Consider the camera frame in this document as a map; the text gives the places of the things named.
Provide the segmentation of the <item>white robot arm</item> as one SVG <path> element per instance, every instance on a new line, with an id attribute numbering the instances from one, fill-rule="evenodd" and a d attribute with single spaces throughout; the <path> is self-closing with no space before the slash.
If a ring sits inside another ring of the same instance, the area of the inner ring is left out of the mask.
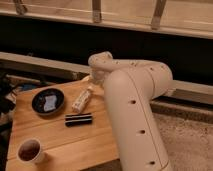
<path id="1" fill-rule="evenodd" d="M 123 171 L 173 171 L 150 107 L 169 90 L 170 68 L 157 61 L 116 60 L 109 52 L 90 56 L 88 64 L 92 82 L 104 87 Z"/>

